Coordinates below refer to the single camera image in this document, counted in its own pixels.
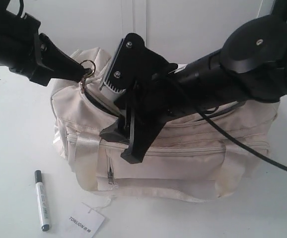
screw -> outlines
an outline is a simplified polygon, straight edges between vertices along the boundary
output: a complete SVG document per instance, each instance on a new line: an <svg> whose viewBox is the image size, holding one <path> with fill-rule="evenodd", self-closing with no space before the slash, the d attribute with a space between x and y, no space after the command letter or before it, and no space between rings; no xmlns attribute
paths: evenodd
<svg viewBox="0 0 287 238"><path fill-rule="evenodd" d="M130 49L131 47L133 47L133 43L131 41L128 41L126 47Z"/></svg>
<svg viewBox="0 0 287 238"><path fill-rule="evenodd" d="M261 45L263 42L264 42L263 39L259 39L258 41L256 41L256 45L259 46L259 45Z"/></svg>
<svg viewBox="0 0 287 238"><path fill-rule="evenodd" d="M42 44L42 45L41 45L41 50L45 52L46 49L47 49L46 45Z"/></svg>
<svg viewBox="0 0 287 238"><path fill-rule="evenodd" d="M122 74L121 74L119 71L116 71L116 72L114 73L114 77L115 77L115 78L120 78L121 75L122 75Z"/></svg>

metal ring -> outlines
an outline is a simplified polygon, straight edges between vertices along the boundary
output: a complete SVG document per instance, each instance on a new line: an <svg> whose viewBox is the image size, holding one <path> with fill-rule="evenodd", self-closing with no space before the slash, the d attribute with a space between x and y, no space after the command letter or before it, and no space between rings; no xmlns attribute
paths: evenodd
<svg viewBox="0 0 287 238"><path fill-rule="evenodd" d="M82 64L85 63L85 62L91 62L91 63L93 64L93 66L94 66L94 69L92 70L92 72L90 72L90 73L88 73L88 74L85 75L85 77L88 78L88 77L92 76L92 75L95 73L95 71L96 71L96 65L95 65L94 61L92 61L92 60L90 60L90 59L86 59L86 60L82 61L82 62L80 63L80 65L82 65Z"/></svg>

white table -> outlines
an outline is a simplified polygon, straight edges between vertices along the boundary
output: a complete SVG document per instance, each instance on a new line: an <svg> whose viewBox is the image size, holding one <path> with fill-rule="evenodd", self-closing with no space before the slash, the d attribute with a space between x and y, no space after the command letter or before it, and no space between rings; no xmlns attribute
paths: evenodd
<svg viewBox="0 0 287 238"><path fill-rule="evenodd" d="M0 238L56 238L74 206L100 206L104 198L83 191L52 146L54 117L47 88L0 67ZM287 98L271 130L280 161L287 163ZM52 228L41 231L34 171L44 173ZM96 238L285 238L287 173L262 163L233 196L192 204L121 197L101 210L107 218Z"/></svg>

beige bag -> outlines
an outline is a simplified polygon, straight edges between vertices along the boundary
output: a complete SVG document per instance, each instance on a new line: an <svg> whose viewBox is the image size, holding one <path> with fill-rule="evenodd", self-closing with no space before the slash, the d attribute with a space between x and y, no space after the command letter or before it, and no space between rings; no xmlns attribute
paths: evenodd
<svg viewBox="0 0 287 238"><path fill-rule="evenodd" d="M86 91L118 114L118 108L98 91L110 56L96 48L77 51L72 57L78 62L95 62L96 72L87 79ZM260 162L194 114L167 123L143 162L131 165L120 157L126 145L99 137L100 131L117 117L94 106L81 93L78 83L58 80L51 104L56 117L54 144L75 171L80 186L96 194L207 201L232 194L241 178L250 176ZM224 105L218 112L235 104ZM266 134L278 106L248 101L213 121L241 142L268 155Z"/></svg>

marker pen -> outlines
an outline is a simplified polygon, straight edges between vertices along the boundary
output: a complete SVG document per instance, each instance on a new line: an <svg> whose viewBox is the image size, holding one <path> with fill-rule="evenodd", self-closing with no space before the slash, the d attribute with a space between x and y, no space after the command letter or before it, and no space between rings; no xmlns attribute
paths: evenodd
<svg viewBox="0 0 287 238"><path fill-rule="evenodd" d="M42 183L42 173L40 170L35 171L35 188L38 196L39 215L42 231L46 232L50 229L50 219L47 205L46 193Z"/></svg>

